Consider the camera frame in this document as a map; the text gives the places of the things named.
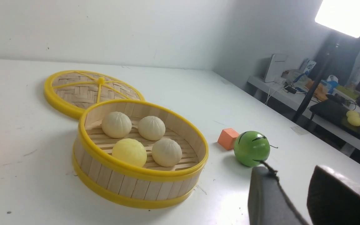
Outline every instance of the black cable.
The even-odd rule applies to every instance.
[[[311,99],[311,101],[313,101],[313,100]],[[315,103],[319,103],[319,102],[317,102],[317,101],[313,101],[313,102],[315,102]]]
[[[354,104],[354,105],[355,105],[355,108],[353,109],[353,110],[355,110],[355,109],[356,109],[356,103],[355,103],[354,101],[349,100],[349,99],[347,99],[347,101],[350,102],[350,104]]]
[[[312,113],[312,115],[310,116],[310,119],[309,119],[309,123],[312,122],[314,116],[315,116],[315,114]]]

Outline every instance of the clutter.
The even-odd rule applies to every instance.
[[[309,60],[308,58],[305,59],[300,67],[300,70],[303,74],[309,75],[309,73],[312,71],[313,67],[316,65],[316,62],[313,60]]]

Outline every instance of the white table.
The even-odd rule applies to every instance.
[[[123,207],[74,176],[77,121],[43,96],[48,76],[73,69],[126,81],[147,101],[183,115],[204,134],[209,160],[186,201],[151,211]],[[279,147],[267,162],[279,170],[285,192],[310,222],[306,196],[315,165],[328,165],[358,183],[360,165],[310,133],[297,135],[294,126],[212,71],[0,60],[0,224],[249,224],[251,168],[216,143],[228,127],[260,131]]]
[[[286,93],[285,91],[280,90],[283,86],[276,83],[265,83],[259,77],[249,77],[248,83],[257,87],[257,91],[254,95],[255,98],[261,99],[263,92],[268,93],[270,88],[270,94],[274,93],[271,98],[275,98],[282,102],[283,104],[287,105],[288,107],[292,108],[293,110],[297,110],[300,106],[302,100],[304,99],[304,94],[291,94]],[[307,118],[310,118],[312,113],[309,111],[309,108],[316,104],[315,102],[311,101],[304,111],[303,115]],[[355,148],[360,150],[360,140],[351,134],[348,134],[346,131],[342,130],[341,128],[337,127],[336,125],[326,121],[322,117],[315,115],[313,118],[313,122],[317,125],[323,127],[327,131],[331,132],[332,134],[336,135],[337,137],[341,138],[346,142],[346,144],[342,147],[341,152],[347,155],[348,157],[351,156],[352,152]]]

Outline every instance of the light stand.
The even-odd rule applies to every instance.
[[[312,87],[309,88],[309,91],[305,95],[305,98],[302,100],[302,103],[298,107],[295,115],[293,116],[292,120],[293,122],[297,122],[297,120],[300,118],[300,116],[304,113],[306,110],[306,107],[309,105],[310,100],[312,99],[312,96],[316,90],[316,88],[319,86],[320,81],[323,79],[323,76],[326,74],[325,71],[330,65],[330,63],[333,61],[335,56],[337,55],[337,50],[339,49],[340,44],[337,42],[334,46],[331,46],[326,54],[326,59],[324,60],[323,67],[317,74],[315,81],[313,82]]]
[[[333,30],[358,38],[360,37],[360,1],[323,0],[319,11],[317,12],[315,21]],[[328,50],[323,67],[316,76],[315,81],[307,92],[304,100],[302,100],[302,103],[298,107],[292,118],[293,122],[296,122],[300,118],[306,110],[306,107],[309,105],[316,88],[325,75],[326,69],[337,54],[340,46],[339,43],[338,40],[337,43]]]

